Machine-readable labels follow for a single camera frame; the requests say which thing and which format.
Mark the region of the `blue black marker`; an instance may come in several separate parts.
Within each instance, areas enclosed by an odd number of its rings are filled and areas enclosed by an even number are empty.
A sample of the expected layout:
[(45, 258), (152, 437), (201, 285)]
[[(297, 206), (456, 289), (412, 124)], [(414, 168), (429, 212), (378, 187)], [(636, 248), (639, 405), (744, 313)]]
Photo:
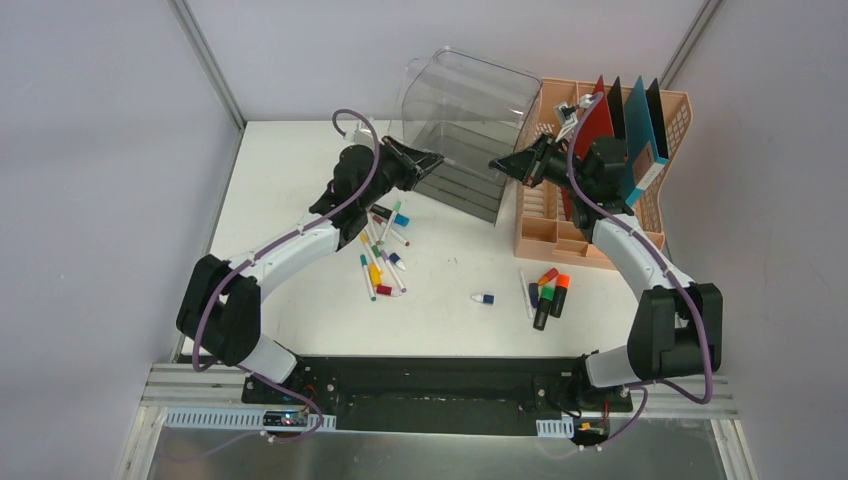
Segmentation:
[(410, 219), (403, 214), (395, 212), (393, 209), (374, 204), (371, 206), (370, 211), (383, 219), (392, 219), (393, 223), (400, 227), (407, 227), (410, 223)]

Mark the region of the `clear grey drawer box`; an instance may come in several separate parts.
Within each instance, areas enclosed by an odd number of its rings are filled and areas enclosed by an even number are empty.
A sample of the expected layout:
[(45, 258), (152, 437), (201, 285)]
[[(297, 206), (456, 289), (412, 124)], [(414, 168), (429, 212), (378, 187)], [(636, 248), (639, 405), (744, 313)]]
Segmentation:
[(412, 59), (388, 133), (444, 158), (415, 192), (496, 223), (508, 179), (488, 164), (514, 151), (541, 87), (529, 71), (451, 47)]

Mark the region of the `red folder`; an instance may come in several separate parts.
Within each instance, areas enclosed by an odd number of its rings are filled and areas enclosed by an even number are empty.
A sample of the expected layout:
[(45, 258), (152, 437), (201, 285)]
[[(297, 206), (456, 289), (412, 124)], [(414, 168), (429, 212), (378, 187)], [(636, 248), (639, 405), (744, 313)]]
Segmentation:
[(608, 100), (606, 99), (606, 89), (603, 76), (598, 77), (591, 94), (594, 95), (598, 92), (603, 93), (603, 98), (585, 120), (581, 131), (576, 136), (575, 154), (580, 161), (586, 158), (592, 143), (598, 137), (614, 135), (614, 128), (611, 120)]

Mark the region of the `teal notebook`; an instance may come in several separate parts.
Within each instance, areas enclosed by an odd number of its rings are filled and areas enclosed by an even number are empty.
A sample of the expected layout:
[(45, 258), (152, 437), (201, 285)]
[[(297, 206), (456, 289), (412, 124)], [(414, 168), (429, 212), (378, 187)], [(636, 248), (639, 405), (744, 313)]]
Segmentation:
[(654, 183), (669, 163), (661, 90), (639, 76), (624, 103), (627, 160), (620, 193), (629, 207)]

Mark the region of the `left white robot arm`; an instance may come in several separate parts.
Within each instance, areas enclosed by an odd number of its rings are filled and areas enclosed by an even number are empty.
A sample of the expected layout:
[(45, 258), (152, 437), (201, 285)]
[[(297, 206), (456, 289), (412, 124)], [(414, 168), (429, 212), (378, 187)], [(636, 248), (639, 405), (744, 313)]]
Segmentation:
[(444, 158), (390, 136), (376, 146), (343, 149), (319, 199), (293, 230), (231, 260), (198, 260), (176, 317), (176, 328), (226, 366), (267, 379), (281, 404), (297, 402), (305, 378), (298, 356), (261, 332), (261, 304), (313, 262), (348, 245), (365, 228), (368, 210), (393, 189), (412, 190)]

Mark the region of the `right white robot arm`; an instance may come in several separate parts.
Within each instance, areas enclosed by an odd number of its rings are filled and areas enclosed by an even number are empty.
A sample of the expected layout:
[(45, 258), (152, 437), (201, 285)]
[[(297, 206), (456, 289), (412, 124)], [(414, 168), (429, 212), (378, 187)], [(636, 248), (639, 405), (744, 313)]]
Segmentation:
[(569, 400), (595, 408), (608, 388), (704, 374), (721, 365), (723, 297), (675, 267), (643, 231), (619, 192), (626, 165), (624, 141), (597, 138), (580, 157), (548, 134), (529, 147), (489, 162), (527, 187), (549, 182), (572, 199), (572, 219), (585, 239), (622, 275), (637, 302), (624, 346), (589, 355), (584, 373), (567, 384)]

